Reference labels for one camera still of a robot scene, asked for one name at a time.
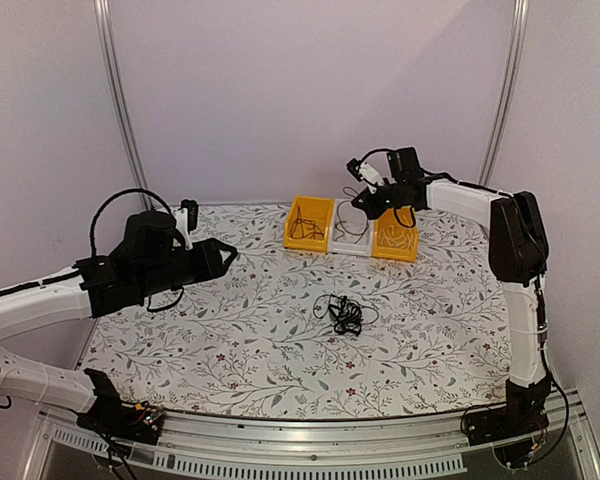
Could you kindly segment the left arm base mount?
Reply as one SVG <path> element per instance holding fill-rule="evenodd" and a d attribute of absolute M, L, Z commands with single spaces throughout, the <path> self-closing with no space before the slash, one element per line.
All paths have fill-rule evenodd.
<path fill-rule="evenodd" d="M 104 372 L 85 369 L 93 383 L 95 401 L 77 414 L 77 425 L 102 434 L 147 445 L 156 445 L 164 424 L 164 410 L 148 401 L 124 402 Z"/>

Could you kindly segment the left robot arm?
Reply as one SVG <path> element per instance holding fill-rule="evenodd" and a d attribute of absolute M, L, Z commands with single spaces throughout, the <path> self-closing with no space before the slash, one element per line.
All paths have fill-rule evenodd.
<path fill-rule="evenodd" d="M 0 291 L 0 343 L 60 322 L 97 319 L 142 306 L 166 291 L 224 276 L 238 251 L 216 238 L 190 239 L 189 214 L 146 211 L 128 218 L 121 243 L 56 275 Z M 0 345 L 0 397 L 89 412 L 108 434 L 128 412 L 106 374 L 67 370 L 18 356 Z"/>

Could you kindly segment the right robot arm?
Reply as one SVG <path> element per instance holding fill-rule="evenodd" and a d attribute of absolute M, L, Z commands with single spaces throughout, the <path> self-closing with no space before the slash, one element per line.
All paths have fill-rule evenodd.
<path fill-rule="evenodd" d="M 383 149 L 391 176 L 384 178 L 366 158 L 352 159 L 348 172 L 364 189 L 352 205 L 370 220 L 388 210 L 440 210 L 471 220 L 488 232 L 489 266 L 501 283 L 510 323 L 511 366 L 505 404 L 465 414 L 461 427 L 473 445 L 544 429 L 544 402 L 553 383 L 545 346 L 548 333 L 544 277 L 549 246 L 536 197 L 511 194 L 423 169 L 412 147 Z"/>

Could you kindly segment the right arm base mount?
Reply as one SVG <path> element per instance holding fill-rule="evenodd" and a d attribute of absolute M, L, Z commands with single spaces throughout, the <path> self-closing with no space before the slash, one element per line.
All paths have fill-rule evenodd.
<path fill-rule="evenodd" d="M 460 430 L 471 446 L 491 443 L 501 466 L 511 470 L 526 468 L 538 453 L 549 426 L 545 399 L 536 394 L 507 392 L 504 406 L 466 410 Z"/>

